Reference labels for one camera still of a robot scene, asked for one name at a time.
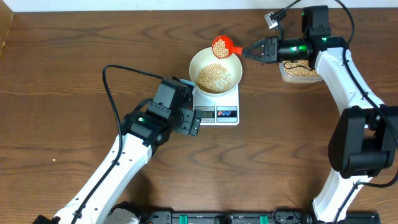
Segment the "white digital kitchen scale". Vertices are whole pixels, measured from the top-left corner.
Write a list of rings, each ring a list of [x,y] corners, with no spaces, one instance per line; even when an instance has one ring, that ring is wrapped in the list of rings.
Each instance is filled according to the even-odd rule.
[[[207,93],[197,87],[193,91],[193,108],[202,111],[202,126],[236,126],[239,124],[239,88],[225,93]]]

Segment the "red plastic measuring scoop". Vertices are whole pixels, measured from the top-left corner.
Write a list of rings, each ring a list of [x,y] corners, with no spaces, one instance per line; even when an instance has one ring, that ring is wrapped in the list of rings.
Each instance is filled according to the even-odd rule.
[[[216,37],[212,42],[211,50],[214,56],[219,59],[228,58],[232,54],[243,54],[243,48],[236,47],[232,39],[226,35],[219,35]]]

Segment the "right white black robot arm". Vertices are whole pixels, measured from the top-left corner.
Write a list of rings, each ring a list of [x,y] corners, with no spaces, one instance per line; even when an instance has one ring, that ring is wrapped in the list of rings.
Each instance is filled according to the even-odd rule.
[[[349,217],[346,211],[372,178],[392,165],[397,150],[397,107],[387,106],[356,68],[349,42],[334,36],[328,6],[302,10],[302,36],[266,37],[241,51],[263,64],[307,60],[323,78],[340,112],[328,144],[331,172],[312,200],[303,223],[364,223],[372,217]]]

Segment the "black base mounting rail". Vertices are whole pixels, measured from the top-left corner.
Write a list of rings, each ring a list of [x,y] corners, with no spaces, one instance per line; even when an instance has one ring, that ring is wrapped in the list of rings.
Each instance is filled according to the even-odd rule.
[[[317,224],[319,220],[313,210],[303,212],[281,207],[272,212],[260,213],[199,213],[154,211],[137,214],[141,224]]]

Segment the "soybeans in bowl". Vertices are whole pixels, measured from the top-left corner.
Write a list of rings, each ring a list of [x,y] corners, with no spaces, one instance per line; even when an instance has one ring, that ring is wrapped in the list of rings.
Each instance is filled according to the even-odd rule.
[[[212,94],[228,91],[231,83],[232,79],[228,69],[218,63],[204,66],[196,79],[196,84],[201,90]]]

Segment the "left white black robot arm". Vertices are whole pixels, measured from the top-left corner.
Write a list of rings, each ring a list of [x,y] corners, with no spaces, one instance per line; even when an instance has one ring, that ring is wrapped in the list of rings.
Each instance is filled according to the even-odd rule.
[[[39,215],[34,223],[109,222],[117,199],[157,148],[169,140],[172,132],[197,135],[202,116],[200,110],[171,110],[157,104],[125,115],[108,155],[83,188],[54,217]]]

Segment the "white round bowl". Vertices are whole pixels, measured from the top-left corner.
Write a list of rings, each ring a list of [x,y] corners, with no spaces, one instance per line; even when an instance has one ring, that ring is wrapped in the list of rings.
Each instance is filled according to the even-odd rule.
[[[241,81],[243,75],[243,66],[240,59],[235,54],[232,54],[228,58],[219,59],[214,56],[211,47],[208,47],[199,51],[199,53],[197,53],[190,62],[189,76],[195,87],[199,88],[196,84],[196,79],[199,71],[204,66],[212,63],[221,64],[228,69],[232,79],[229,90],[239,85],[239,82]]]

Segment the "clear plastic bean container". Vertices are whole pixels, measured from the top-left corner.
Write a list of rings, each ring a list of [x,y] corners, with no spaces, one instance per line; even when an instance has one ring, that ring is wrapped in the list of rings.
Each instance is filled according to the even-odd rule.
[[[283,62],[279,64],[280,74],[283,81],[287,83],[309,84],[323,81],[323,78],[318,74],[317,77],[297,77],[289,75],[283,67]]]

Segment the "soybeans in container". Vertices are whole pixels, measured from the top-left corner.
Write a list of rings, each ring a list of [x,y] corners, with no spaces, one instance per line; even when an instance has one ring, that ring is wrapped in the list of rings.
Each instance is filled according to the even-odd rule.
[[[284,61],[284,70],[292,76],[297,77],[317,77],[318,73],[315,69],[309,67],[308,60],[298,60],[298,61]]]

